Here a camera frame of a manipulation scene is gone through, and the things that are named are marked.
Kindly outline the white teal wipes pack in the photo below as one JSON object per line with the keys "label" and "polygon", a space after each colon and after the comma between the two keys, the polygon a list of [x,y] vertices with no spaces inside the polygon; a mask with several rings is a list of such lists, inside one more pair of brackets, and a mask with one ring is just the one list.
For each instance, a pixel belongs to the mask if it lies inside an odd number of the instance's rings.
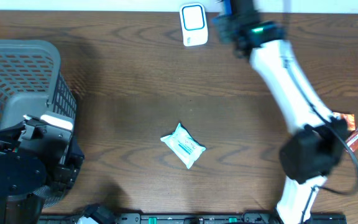
{"label": "white teal wipes pack", "polygon": [[160,138],[190,169],[200,155],[206,150],[204,146],[195,141],[189,132],[178,123],[174,132]]}

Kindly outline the orange snack packet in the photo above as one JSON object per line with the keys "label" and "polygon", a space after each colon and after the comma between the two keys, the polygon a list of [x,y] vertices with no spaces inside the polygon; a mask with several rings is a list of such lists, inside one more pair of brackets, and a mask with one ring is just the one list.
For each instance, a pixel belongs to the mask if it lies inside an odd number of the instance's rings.
{"label": "orange snack packet", "polygon": [[346,120],[348,131],[352,132],[356,130],[355,116],[353,114],[334,112],[333,115],[337,119]]}

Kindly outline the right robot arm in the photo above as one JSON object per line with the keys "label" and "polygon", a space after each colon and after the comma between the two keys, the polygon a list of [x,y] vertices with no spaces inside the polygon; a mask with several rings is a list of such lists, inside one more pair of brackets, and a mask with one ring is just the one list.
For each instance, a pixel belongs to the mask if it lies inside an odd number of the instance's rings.
{"label": "right robot arm", "polygon": [[328,175],[340,163],[347,123],[321,101],[296,60],[283,25],[262,22],[253,1],[221,1],[215,23],[221,42],[235,45],[263,79],[284,117],[290,139],[279,160],[286,175],[270,223],[303,223]]}

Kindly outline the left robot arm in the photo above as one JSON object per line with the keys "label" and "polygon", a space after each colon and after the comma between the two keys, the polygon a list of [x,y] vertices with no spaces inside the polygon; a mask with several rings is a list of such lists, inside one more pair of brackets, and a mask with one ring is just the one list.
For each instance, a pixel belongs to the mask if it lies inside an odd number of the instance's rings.
{"label": "left robot arm", "polygon": [[73,130],[53,112],[0,130],[0,223],[37,223],[73,188],[85,159]]}

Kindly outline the white barcode scanner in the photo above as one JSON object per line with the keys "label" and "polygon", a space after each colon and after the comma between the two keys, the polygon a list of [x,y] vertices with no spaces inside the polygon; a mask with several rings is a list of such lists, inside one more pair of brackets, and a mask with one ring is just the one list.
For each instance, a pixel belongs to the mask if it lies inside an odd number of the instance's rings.
{"label": "white barcode scanner", "polygon": [[193,47],[208,41],[208,24],[205,8],[201,3],[184,4],[179,10],[183,45]]}

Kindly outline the grey plastic basket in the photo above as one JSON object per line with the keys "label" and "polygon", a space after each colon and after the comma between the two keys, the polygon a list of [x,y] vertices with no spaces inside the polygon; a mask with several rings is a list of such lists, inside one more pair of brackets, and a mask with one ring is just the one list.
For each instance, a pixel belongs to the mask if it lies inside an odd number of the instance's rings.
{"label": "grey plastic basket", "polygon": [[60,71],[56,47],[43,40],[0,40],[0,130],[24,115],[76,118],[77,104]]}

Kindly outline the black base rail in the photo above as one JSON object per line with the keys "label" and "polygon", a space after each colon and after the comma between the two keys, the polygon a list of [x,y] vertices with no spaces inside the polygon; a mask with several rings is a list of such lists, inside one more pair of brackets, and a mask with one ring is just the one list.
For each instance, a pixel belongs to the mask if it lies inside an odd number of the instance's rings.
{"label": "black base rail", "polygon": [[81,213],[70,215],[41,215],[42,224],[61,223],[113,223],[113,224],[234,224],[234,223],[281,223],[276,213],[249,210],[244,213],[118,213],[100,205],[88,205]]}

